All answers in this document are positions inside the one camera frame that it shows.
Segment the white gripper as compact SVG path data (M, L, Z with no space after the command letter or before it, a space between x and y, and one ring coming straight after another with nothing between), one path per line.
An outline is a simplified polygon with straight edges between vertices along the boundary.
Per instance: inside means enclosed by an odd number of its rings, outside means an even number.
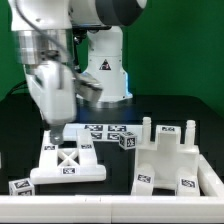
M56 61L40 64L35 75L26 75L31 97L50 126L50 142L61 145L63 124L76 117L74 84L71 70Z

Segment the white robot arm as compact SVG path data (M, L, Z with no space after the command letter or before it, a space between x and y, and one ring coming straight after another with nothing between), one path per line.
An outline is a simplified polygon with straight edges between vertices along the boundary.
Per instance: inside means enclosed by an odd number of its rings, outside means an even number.
M124 26L147 0L8 0L11 30L30 95L49 126L49 140L64 142L76 118L76 100L118 104L132 97L122 66Z

